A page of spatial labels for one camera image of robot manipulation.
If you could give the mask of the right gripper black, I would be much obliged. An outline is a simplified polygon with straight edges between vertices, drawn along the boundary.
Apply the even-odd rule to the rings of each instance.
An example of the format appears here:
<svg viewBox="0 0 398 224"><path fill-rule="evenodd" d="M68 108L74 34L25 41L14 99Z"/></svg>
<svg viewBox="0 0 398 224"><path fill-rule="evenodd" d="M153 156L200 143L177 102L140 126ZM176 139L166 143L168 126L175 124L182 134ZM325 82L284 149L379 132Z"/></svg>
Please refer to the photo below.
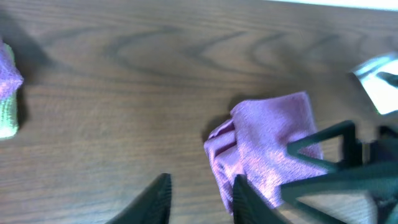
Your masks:
<svg viewBox="0 0 398 224"><path fill-rule="evenodd" d="M308 156L303 152L311 146L320 146L323 158ZM357 138L354 122L342 121L289 143L287 154L306 164L334 172L281 185L282 200L288 204L318 221L338 224L340 220L299 202L297 198L320 192L365 190L376 204L377 222L397 224L396 127L380 126L377 139L362 144Z"/></svg>

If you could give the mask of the purple microfiber cloth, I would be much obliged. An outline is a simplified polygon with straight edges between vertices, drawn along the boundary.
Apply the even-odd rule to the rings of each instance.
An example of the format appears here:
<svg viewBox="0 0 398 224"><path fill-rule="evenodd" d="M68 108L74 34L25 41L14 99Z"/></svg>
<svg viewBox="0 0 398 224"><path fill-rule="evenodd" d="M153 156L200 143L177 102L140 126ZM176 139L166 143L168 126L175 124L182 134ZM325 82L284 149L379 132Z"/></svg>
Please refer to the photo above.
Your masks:
<svg viewBox="0 0 398 224"><path fill-rule="evenodd" d="M233 184L238 174L247 178L266 205L277 208L283 204L280 185L326 173L287 154L288 143L317 131L305 92L244 100L230 115L204 143L228 213L233 212Z"/></svg>

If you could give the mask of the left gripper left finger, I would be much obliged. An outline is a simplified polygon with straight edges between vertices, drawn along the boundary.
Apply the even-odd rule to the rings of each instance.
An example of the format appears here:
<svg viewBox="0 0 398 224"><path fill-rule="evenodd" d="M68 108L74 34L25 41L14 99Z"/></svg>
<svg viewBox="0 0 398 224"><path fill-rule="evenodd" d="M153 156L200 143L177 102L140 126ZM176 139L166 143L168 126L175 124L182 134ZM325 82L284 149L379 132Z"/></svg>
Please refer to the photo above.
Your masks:
<svg viewBox="0 0 398 224"><path fill-rule="evenodd" d="M172 178L163 173L106 224L169 224L171 206Z"/></svg>

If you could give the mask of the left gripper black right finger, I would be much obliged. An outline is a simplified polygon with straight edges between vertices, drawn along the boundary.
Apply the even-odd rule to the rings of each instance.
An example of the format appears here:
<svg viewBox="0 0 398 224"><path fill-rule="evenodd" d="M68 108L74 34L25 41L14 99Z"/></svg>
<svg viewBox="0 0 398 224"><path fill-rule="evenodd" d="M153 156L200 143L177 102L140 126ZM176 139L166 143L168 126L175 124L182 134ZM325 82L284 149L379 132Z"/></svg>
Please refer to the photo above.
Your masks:
<svg viewBox="0 0 398 224"><path fill-rule="evenodd" d="M286 224L251 188L244 175L237 175L233 185L234 224Z"/></svg>

